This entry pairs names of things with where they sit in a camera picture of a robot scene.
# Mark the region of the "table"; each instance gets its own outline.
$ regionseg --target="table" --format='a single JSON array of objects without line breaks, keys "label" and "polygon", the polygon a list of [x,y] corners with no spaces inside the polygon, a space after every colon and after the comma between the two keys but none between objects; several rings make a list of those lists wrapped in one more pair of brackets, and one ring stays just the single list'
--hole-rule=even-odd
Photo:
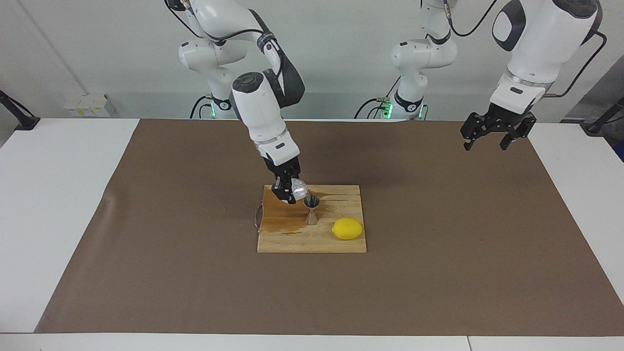
[{"label": "table", "polygon": [[[132,136],[133,119],[45,119],[0,149],[0,330],[31,333]],[[624,300],[624,164],[576,125],[537,124],[530,139],[592,250]],[[36,220],[29,218],[36,214]],[[22,350],[621,350],[624,337],[275,337],[260,335],[0,335]]]}]

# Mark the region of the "electrical box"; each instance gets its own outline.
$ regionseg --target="electrical box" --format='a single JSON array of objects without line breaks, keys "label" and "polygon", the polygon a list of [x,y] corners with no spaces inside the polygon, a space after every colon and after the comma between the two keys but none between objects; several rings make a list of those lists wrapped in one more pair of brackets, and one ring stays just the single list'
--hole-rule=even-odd
[{"label": "electrical box", "polygon": [[110,117],[115,113],[115,106],[106,94],[72,96],[64,109],[72,117]]}]

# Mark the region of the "white wall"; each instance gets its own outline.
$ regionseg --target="white wall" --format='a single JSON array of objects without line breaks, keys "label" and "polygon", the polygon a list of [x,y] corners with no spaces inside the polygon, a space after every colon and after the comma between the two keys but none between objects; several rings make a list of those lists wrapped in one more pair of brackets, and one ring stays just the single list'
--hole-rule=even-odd
[{"label": "white wall", "polygon": [[[389,59],[393,45],[423,37],[417,0],[240,2],[263,16],[306,82],[304,101],[285,117],[351,117],[361,102],[385,94],[398,76]],[[461,1],[454,11],[456,27],[467,31],[489,3]],[[624,2],[602,4],[607,48],[568,97],[542,101],[534,109],[541,121],[563,118],[624,54]],[[487,109],[509,61],[490,35],[494,14],[473,36],[457,38],[460,53],[453,66],[428,72],[430,119],[463,120]],[[119,117],[186,118],[195,99],[207,92],[202,77],[179,63],[178,45],[192,36],[161,0],[2,0],[0,32],[0,87],[42,117],[66,116],[63,97],[87,91],[108,93]],[[598,43],[593,39],[577,52],[553,92],[567,86]],[[251,43],[249,58],[231,65],[240,73],[266,67]],[[11,116],[0,109],[0,118]]]}]

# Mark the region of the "white tabletop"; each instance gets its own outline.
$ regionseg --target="white tabletop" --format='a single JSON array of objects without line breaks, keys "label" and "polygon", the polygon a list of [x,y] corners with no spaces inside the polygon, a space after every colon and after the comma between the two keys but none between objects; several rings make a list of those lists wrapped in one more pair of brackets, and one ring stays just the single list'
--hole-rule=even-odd
[{"label": "white tabletop", "polygon": [[[44,119],[0,148],[0,332],[35,329],[137,123]],[[537,124],[530,139],[624,301],[624,164],[603,139],[587,137],[575,125]],[[36,220],[20,220],[24,214]],[[2,350],[86,345],[96,350],[621,351],[624,338],[0,335]]]}]

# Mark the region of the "metal jigger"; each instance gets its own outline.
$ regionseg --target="metal jigger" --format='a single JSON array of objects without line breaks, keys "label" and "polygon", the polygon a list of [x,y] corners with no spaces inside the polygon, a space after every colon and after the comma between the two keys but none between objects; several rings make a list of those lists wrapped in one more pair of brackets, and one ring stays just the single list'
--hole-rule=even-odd
[{"label": "metal jigger", "polygon": [[308,218],[306,219],[306,223],[308,225],[315,225],[318,222],[318,218],[316,218],[314,209],[317,208],[320,203],[321,199],[319,199],[319,197],[316,195],[308,195],[303,200],[303,204],[310,210]]}]

